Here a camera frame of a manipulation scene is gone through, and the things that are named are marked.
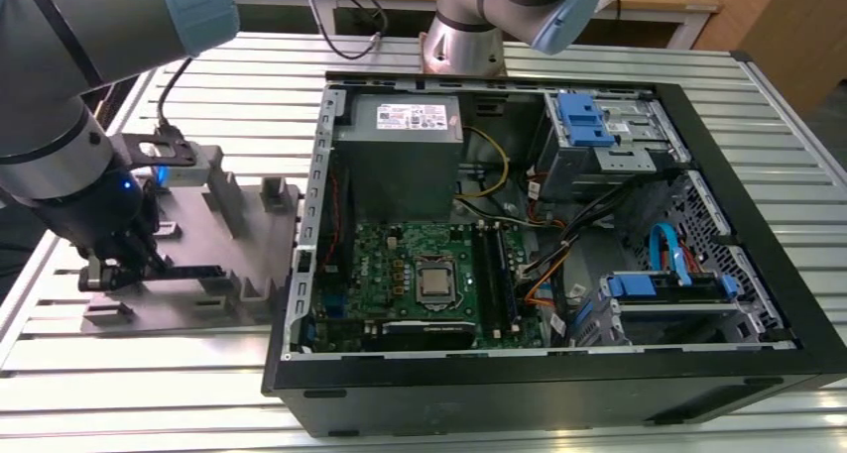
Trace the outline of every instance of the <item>power supply label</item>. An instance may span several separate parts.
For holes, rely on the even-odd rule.
[[[444,104],[383,104],[376,113],[376,129],[448,129]]]

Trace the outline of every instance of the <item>wire bundle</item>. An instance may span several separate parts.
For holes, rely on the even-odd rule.
[[[508,176],[510,176],[510,160],[508,160],[508,154],[506,153],[503,146],[498,143],[495,138],[485,131],[472,126],[465,126],[464,129],[477,134],[481,138],[484,138],[489,142],[489,144],[492,144],[492,147],[495,147],[495,150],[498,151],[500,158],[503,160],[503,172],[500,173],[500,179],[498,180],[496,184],[492,185],[492,187],[475,193],[457,193],[456,195],[457,201],[472,212],[475,212],[483,218],[488,218],[491,220],[515,223],[518,225],[522,225],[524,227],[531,227],[531,228],[547,228],[547,227],[555,227],[555,226],[559,226],[560,228],[564,227],[564,224],[562,224],[562,222],[559,221],[555,221],[554,225],[550,225],[548,223],[544,223],[542,220],[534,219],[532,216],[530,216],[530,220],[522,220],[520,218],[510,217],[506,213],[503,215],[495,215],[481,210],[481,208],[477,207],[469,201],[469,199],[472,198],[492,197],[492,195],[506,187],[506,183],[508,182]],[[491,198],[491,201],[499,207],[499,204],[496,204],[496,200]]]
[[[566,226],[566,229],[563,230],[563,234],[560,238],[562,246],[556,250],[554,250],[551,254],[542,257],[539,260],[536,260],[524,268],[524,272],[530,273],[534,270],[538,270],[540,267],[543,267],[548,263],[551,264],[548,270],[542,275],[542,278],[536,282],[535,286],[530,290],[530,293],[527,294],[527,297],[524,298],[527,302],[539,303],[540,300],[535,298],[535,294],[542,288],[542,285],[544,284],[544,282],[547,282],[551,279],[551,277],[555,275],[555,273],[559,271],[563,264],[566,263],[566,260],[568,259],[568,255],[571,252],[571,247],[574,246],[574,243],[576,242],[580,236],[580,231],[588,226],[591,226],[591,224],[595,223],[598,220],[603,219],[610,214],[612,214],[618,206],[627,199],[627,197],[630,196],[630,194],[636,188],[639,188],[647,183],[675,178],[679,174],[681,174],[679,169],[670,169],[658,173],[635,175],[628,180],[626,180],[624,183],[622,183],[606,194],[603,194],[599,198],[596,198],[583,208],[580,213],[578,213],[578,215],[574,217],[574,220],[571,221],[571,223]]]
[[[363,11],[365,11],[365,13],[368,13],[368,16],[371,16],[368,9],[365,9],[361,3],[357,0],[351,0],[351,1]],[[318,31],[321,32],[321,35],[324,36],[324,40],[328,43],[331,50],[333,50],[333,53],[336,53],[336,55],[339,55],[344,59],[356,60],[363,58],[365,55],[368,55],[373,51],[376,46],[379,45],[380,39],[385,36],[385,33],[388,32],[388,15],[385,13],[385,9],[383,9],[383,6],[380,5],[377,0],[369,0],[369,1],[377,9],[377,15],[381,17],[383,25],[381,25],[380,31],[376,34],[373,34],[368,47],[357,54],[351,55],[339,49],[339,47],[336,46],[336,43],[331,39],[331,36],[328,35],[328,29],[324,26],[324,19],[321,18],[321,13],[318,12],[318,5],[316,4],[316,0],[309,0],[309,8],[313,11],[316,24],[318,25]]]

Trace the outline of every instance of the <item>robotic arm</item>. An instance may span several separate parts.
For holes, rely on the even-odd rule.
[[[504,73],[503,32],[554,55],[574,43],[600,0],[439,0],[424,44],[428,72]]]
[[[154,186],[81,95],[234,38],[234,0],[0,0],[0,187],[79,254],[117,262],[110,289],[164,272]]]
[[[502,31],[562,52],[598,1],[439,0],[427,69],[502,74]],[[138,143],[151,138],[107,138],[79,96],[197,56],[237,31],[234,0],[0,0],[0,188],[89,259],[83,290],[204,274],[169,267],[158,254],[157,187],[130,174],[142,166],[192,166],[189,144],[176,128],[161,128],[151,138],[181,157],[146,158]]]

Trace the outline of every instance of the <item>blue led light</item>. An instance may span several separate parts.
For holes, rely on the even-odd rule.
[[[158,166],[154,168],[154,171],[157,172],[157,183],[160,184],[160,186],[164,186],[165,183],[169,181],[169,167]]]

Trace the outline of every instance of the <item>aluminum extrusion table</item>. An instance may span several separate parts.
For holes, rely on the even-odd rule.
[[[337,37],[341,47],[365,39]],[[189,138],[224,147],[241,183],[305,185],[328,69],[415,72],[419,44],[388,39],[359,62],[317,36],[242,34],[193,64],[166,111]],[[512,76],[681,84],[830,319],[847,336],[847,175],[753,64],[726,53],[578,47],[546,57],[508,45]],[[139,78],[111,131],[151,131],[178,63]],[[575,451],[847,449],[847,382],[774,397],[691,426],[436,437],[314,439],[260,393],[268,326],[98,338],[79,333],[83,261],[49,234],[0,308],[0,451]]]

